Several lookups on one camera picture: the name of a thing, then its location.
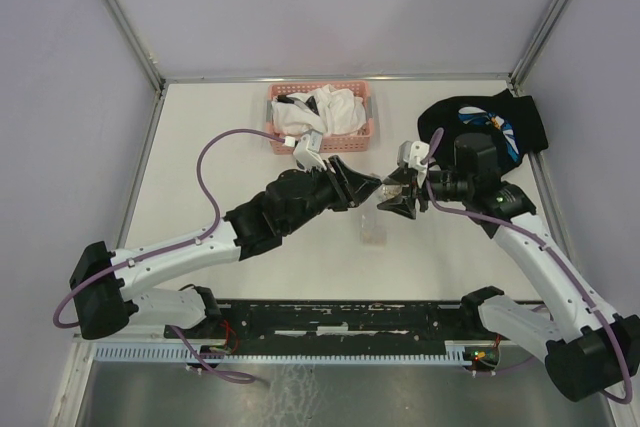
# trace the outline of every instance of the gray floor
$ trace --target gray floor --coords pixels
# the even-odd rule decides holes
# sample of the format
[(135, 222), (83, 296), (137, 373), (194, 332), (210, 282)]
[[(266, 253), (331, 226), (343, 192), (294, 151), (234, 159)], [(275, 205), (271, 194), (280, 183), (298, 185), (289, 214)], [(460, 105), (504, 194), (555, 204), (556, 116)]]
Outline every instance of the gray floor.
[[(503, 354), (504, 363), (519, 352)], [(597, 395), (574, 404), (542, 364), (473, 379), (429, 366), (234, 365), (264, 379), (248, 386), (153, 363), (95, 363), (78, 426), (607, 427)]]

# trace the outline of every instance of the transparent plastic object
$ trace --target transparent plastic object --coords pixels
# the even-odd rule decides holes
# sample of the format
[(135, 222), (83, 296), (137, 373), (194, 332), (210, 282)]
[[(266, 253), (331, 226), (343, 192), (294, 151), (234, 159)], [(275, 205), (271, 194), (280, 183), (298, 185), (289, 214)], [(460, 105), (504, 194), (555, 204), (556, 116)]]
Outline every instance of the transparent plastic object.
[(378, 210), (378, 196), (372, 195), (360, 206), (360, 241), (364, 245), (387, 245), (387, 228)]

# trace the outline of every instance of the white cloth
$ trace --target white cloth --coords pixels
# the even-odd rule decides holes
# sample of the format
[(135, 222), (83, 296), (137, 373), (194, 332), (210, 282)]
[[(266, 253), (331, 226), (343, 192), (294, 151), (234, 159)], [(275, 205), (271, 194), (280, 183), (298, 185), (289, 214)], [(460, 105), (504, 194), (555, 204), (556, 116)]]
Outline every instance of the white cloth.
[[(315, 97), (318, 115), (304, 105), (309, 97)], [(332, 85), (307, 93), (289, 94), (299, 100), (295, 104), (272, 101), (273, 125), (276, 132), (300, 135), (315, 129), (325, 135), (354, 134), (367, 121), (361, 97), (349, 89), (336, 90)]]

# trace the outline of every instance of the cable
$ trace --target cable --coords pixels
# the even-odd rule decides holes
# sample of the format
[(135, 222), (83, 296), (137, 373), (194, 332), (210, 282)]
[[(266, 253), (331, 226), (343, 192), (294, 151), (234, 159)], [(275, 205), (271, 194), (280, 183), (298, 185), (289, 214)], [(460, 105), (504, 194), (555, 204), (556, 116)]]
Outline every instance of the cable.
[[(433, 158), (433, 155), (435, 154), (436, 150), (438, 149), (438, 146), (440, 145), (440, 141), (442, 140), (442, 136), (443, 135), (444, 135), (444, 129), (443, 128), (438, 128), (433, 133), (433, 136), (431, 137), (431, 140), (429, 141), (429, 153), (427, 154), (426, 159), (423, 161), (423, 164), (428, 164), (431, 161), (431, 159)], [(540, 246), (540, 248), (542, 250), (546, 251), (549, 254), (549, 256), (551, 256), (551, 258), (556, 262), (558, 267), (560, 267), (562, 272), (567, 276), (569, 281), (576, 288), (576, 290), (578, 291), (580, 296), (584, 299), (584, 301), (586, 302), (587, 306), (593, 312), (593, 314), (598, 319), (600, 324), (602, 324), (602, 328), (604, 329), (605, 333), (607, 334), (607, 337), (609, 338), (609, 341), (611, 342), (611, 346), (613, 347), (613, 351), (615, 352), (616, 359), (618, 360), (618, 365), (619, 365), (620, 371), (622, 373), (622, 380), (624, 382), (625, 396), (622, 397), (622, 398), (616, 397), (615, 395), (612, 395), (609, 392), (604, 391), (604, 390), (602, 392), (603, 395), (605, 397), (607, 397), (609, 400), (612, 400), (613, 402), (616, 402), (616, 403), (619, 403), (619, 404), (629, 404), (629, 403), (631, 403), (631, 400), (633, 399), (633, 387), (631, 385), (631, 376), (629, 375), (629, 368), (627, 367), (627, 362), (626, 362), (626, 360), (624, 358), (624, 354), (622, 353), (622, 348), (620, 347), (620, 343), (618, 342), (618, 339), (616, 338), (615, 334), (613, 333), (613, 330), (611, 329), (611, 326), (607, 322), (607, 319), (605, 319), (605, 317), (602, 314), (602, 312), (600, 312), (598, 310), (598, 306), (597, 306), (596, 302), (589, 295), (589, 293), (584, 288), (582, 283), (576, 278), (576, 276), (573, 274), (573, 272), (571, 271), (569, 266), (564, 262), (564, 260), (562, 260), (562, 258), (558, 255), (558, 253), (554, 249), (552, 249), (551, 247), (547, 246), (546, 242), (543, 239), (541, 239), (540, 237), (538, 237), (536, 234), (534, 234), (533, 232), (531, 232), (531, 231), (529, 231), (527, 229), (524, 229), (524, 228), (522, 228), (522, 227), (520, 227), (518, 225), (512, 224), (511, 222), (507, 222), (507, 221), (504, 221), (502, 219), (491, 217), (489, 215), (480, 214), (480, 213), (477, 213), (477, 212), (468, 212), (466, 210), (453, 209), (453, 208), (450, 208), (450, 207), (443, 207), (442, 205), (440, 205), (436, 201), (435, 195), (433, 194), (433, 188), (431, 187), (431, 182), (429, 182), (429, 178), (428, 177), (427, 177), (427, 181), (426, 181), (426, 187), (427, 187), (427, 193), (429, 194), (429, 199), (431, 200), (431, 203), (436, 208), (436, 210), (439, 210), (441, 212), (446, 212), (446, 213), (449, 213), (449, 214), (462, 215), (464, 217), (469, 217), (469, 218), (472, 218), (472, 219), (481, 220), (483, 222), (490, 222), (492, 224), (496, 224), (496, 225), (499, 225), (501, 227), (506, 227), (508, 229), (514, 230), (515, 232), (518, 232), (519, 234), (522, 234), (525, 237), (533, 240), (536, 244), (538, 244)], [(526, 364), (526, 363), (530, 362), (531, 360), (532, 359), (528, 359), (525, 362), (522, 362), (521, 364), (518, 364), (517, 366), (514, 366), (513, 368), (522, 366), (523, 364)]]
[[(197, 236), (197, 239), (199, 239), (199, 240), (206, 239), (209, 235), (211, 235), (213, 233), (213, 231), (215, 231), (218, 228), (218, 225), (220, 224), (220, 217), (221, 217), (220, 216), (220, 207), (218, 206), (218, 203), (213, 198), (213, 195), (211, 195), (211, 192), (209, 192), (209, 189), (207, 188), (207, 186), (204, 183), (204, 180), (202, 179), (202, 161), (204, 159), (204, 156), (209, 151), (209, 149), (216, 142), (218, 142), (221, 139), (224, 139), (225, 137), (228, 137), (229, 135), (233, 135), (233, 134), (254, 134), (254, 135), (259, 135), (261, 137), (266, 137), (267, 139), (275, 140), (275, 141), (280, 142), (280, 143), (284, 143), (284, 139), (281, 139), (280, 137), (276, 137), (275, 135), (271, 135), (271, 134), (267, 134), (265, 132), (261, 132), (259, 130), (254, 130), (254, 129), (233, 129), (233, 130), (228, 130), (227, 132), (223, 132), (222, 134), (214, 137), (213, 139), (211, 139), (207, 143), (207, 145), (204, 146), (204, 148), (200, 152), (200, 155), (198, 156), (198, 162), (196, 164), (196, 177), (198, 178), (198, 185), (200, 186), (200, 189), (202, 190), (202, 192), (204, 193), (205, 197), (209, 200), (209, 202), (213, 206), (213, 210), (215, 211), (215, 219), (213, 221), (213, 224), (211, 224), (211, 227), (209, 227), (201, 235)], [(182, 242), (178, 242), (178, 243), (175, 243), (173, 245), (169, 245), (167, 247), (162, 247), (160, 249), (153, 250), (151, 252), (145, 252), (144, 254), (140, 254), (140, 255), (134, 257), (132, 260), (134, 262), (136, 262), (136, 263), (137, 262), (142, 262), (143, 260), (150, 259), (150, 258), (156, 257), (158, 255), (162, 255), (162, 254), (166, 254), (166, 253), (169, 253), (169, 252), (173, 252), (174, 250), (178, 250), (178, 249), (181, 249), (183, 247), (188, 247), (191, 244), (193, 244), (194, 242), (195, 242), (194, 239), (184, 240)], [(88, 285), (93, 284), (97, 280), (100, 280), (101, 278), (106, 277), (107, 275), (112, 274), (113, 272), (116, 272), (117, 270), (120, 270), (120, 269), (122, 269), (122, 268), (124, 268), (124, 267), (126, 267), (128, 265), (129, 265), (129, 260), (126, 260), (124, 262), (120, 262), (120, 263), (118, 263), (116, 265), (112, 265), (111, 267), (108, 267), (108, 268), (106, 268), (104, 270), (101, 270), (97, 274), (92, 275), (88, 279), (86, 279), (83, 282), (80, 282), (78, 285), (76, 285), (71, 290), (71, 292), (69, 292), (64, 297), (64, 299), (62, 299), (62, 302), (60, 302), (60, 304), (58, 304), (58, 306), (56, 307), (55, 311), (53, 312), (53, 325), (55, 325), (59, 329), (72, 329), (74, 327), (78, 327), (78, 325), (80, 325), (78, 322), (62, 322), (60, 320), (60, 314), (62, 314), (62, 310), (85, 287), (87, 287)]]
[(222, 380), (226, 380), (227, 382), (231, 382), (233, 384), (252, 384), (256, 380), (258, 380), (256, 377), (254, 377), (251, 374), (247, 374), (246, 372), (238, 372), (235, 370), (214, 369), (209, 364), (207, 364), (207, 362), (205, 362), (205, 360), (200, 356), (200, 354), (198, 354), (196, 349), (193, 348), (193, 346), (189, 343), (187, 338), (182, 333), (182, 330), (180, 330), (175, 325), (170, 325), (169, 327), (171, 327), (171, 329), (180, 338), (180, 340), (182, 340), (182, 342), (187, 347), (189, 352), (191, 352), (191, 355), (193, 355), (193, 357), (200, 363), (200, 365), (202, 365), (204, 370), (206, 370), (210, 374), (220, 377)]

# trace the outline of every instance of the plastic basket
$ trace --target plastic basket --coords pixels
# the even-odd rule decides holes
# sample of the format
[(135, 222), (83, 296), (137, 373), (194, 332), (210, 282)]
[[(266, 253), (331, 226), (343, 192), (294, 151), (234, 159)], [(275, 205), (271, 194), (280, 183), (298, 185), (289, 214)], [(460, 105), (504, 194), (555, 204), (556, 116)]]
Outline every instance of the plastic basket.
[[(322, 82), (292, 82), (278, 83), (269, 86), (269, 98), (267, 100), (267, 125), (265, 131), (284, 137), (280, 132), (273, 129), (273, 109), (271, 101), (278, 95), (293, 94), (295, 92), (310, 92), (312, 90), (324, 87), (327, 84), (333, 85), (336, 89), (349, 89), (357, 97), (362, 97), (362, 104), (367, 121), (362, 128), (355, 134), (348, 135), (330, 135), (322, 140), (320, 152), (364, 152), (369, 148), (369, 142), (373, 136), (373, 116), (371, 115), (371, 95), (369, 91), (369, 83), (364, 80), (335, 80)], [(291, 154), (292, 147), (285, 147), (282, 143), (275, 140), (270, 141), (271, 148), (275, 154)]]

